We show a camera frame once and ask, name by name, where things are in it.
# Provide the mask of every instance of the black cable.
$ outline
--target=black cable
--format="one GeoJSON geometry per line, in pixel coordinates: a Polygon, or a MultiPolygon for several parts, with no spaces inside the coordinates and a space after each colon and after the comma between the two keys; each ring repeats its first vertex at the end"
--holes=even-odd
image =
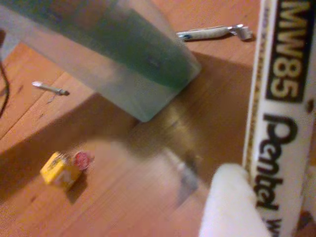
{"type": "Polygon", "coordinates": [[[4,80],[4,84],[5,84],[5,88],[4,88],[5,99],[4,99],[4,103],[3,103],[2,107],[1,107],[1,111],[0,111],[0,118],[1,118],[8,102],[9,102],[9,96],[10,96],[10,83],[9,83],[8,78],[6,76],[4,66],[3,66],[1,60],[0,60],[0,71],[1,71],[1,75],[2,75],[2,78],[4,80]]]}

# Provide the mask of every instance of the razor head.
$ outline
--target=razor head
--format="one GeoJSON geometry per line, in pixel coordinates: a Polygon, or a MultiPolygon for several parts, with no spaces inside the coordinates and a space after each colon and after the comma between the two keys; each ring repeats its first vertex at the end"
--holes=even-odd
{"type": "Polygon", "coordinates": [[[243,24],[232,26],[230,32],[233,35],[238,36],[238,38],[242,41],[253,38],[252,31],[249,29],[248,26],[244,26],[243,24]]]}

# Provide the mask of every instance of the wooden floor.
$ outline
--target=wooden floor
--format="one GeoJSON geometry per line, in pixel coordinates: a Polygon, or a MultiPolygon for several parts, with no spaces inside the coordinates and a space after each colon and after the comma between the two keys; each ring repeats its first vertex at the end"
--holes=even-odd
{"type": "MultiPolygon", "coordinates": [[[[238,23],[257,30],[259,1],[155,2],[177,31],[238,23]]],[[[214,171],[241,163],[255,42],[229,37],[188,47],[201,74],[139,123],[17,46],[5,61],[11,98],[0,120],[0,236],[198,235],[214,171]],[[51,93],[32,88],[35,80],[71,95],[48,103],[51,93]],[[86,175],[67,194],[46,186],[39,170],[50,155],[78,150],[95,153],[86,175]]]]}

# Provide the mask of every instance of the silver pen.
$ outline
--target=silver pen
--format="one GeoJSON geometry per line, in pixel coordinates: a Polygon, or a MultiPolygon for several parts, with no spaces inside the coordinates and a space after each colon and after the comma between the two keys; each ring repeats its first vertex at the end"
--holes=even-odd
{"type": "Polygon", "coordinates": [[[214,39],[227,34],[238,36],[241,40],[249,40],[253,37],[253,33],[249,27],[243,24],[194,29],[177,33],[178,37],[184,41],[214,39]]]}
{"type": "Polygon", "coordinates": [[[56,88],[56,87],[53,87],[50,85],[46,85],[41,81],[34,81],[34,82],[32,82],[32,85],[39,88],[39,89],[42,89],[42,90],[51,91],[51,92],[55,93],[56,95],[66,95],[66,96],[70,95],[70,93],[66,90],[56,88]]]}

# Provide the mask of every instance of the yellow box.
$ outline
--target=yellow box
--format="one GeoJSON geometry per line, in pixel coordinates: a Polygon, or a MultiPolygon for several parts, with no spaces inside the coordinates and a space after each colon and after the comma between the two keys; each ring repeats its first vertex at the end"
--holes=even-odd
{"type": "Polygon", "coordinates": [[[55,152],[40,173],[46,184],[61,187],[66,191],[79,178],[81,170],[68,164],[65,155],[55,152]]]}

